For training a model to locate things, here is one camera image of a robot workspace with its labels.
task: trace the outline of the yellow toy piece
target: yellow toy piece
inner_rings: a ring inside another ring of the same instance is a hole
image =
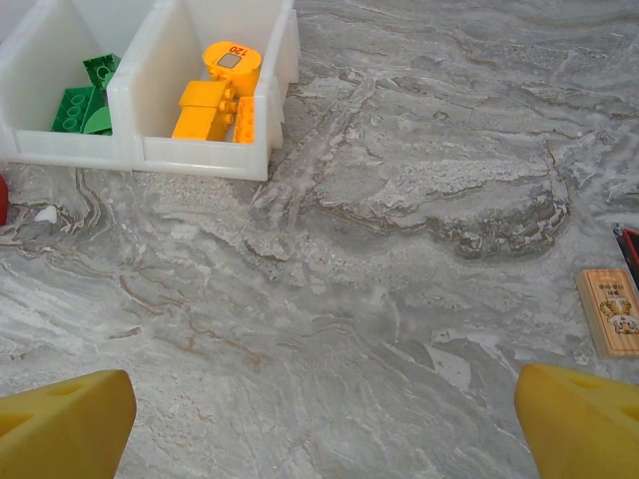
[[[112,479],[136,417],[125,371],[0,399],[0,477]]]
[[[203,59],[211,80],[228,81],[238,97],[253,96],[262,67],[260,52],[234,42],[220,42],[207,48]]]
[[[541,479],[639,477],[639,386],[529,364],[515,408]]]
[[[233,123],[238,104],[229,83],[190,82],[182,95],[182,114],[173,138],[222,142]]]
[[[255,102],[253,97],[241,97],[233,132],[234,143],[252,143],[255,136]]]

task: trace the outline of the gray marble surface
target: gray marble surface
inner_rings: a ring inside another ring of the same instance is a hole
[[[639,5],[297,8],[267,183],[0,168],[0,393],[126,369],[119,478],[537,477],[523,364],[639,382],[573,281],[639,227]]]

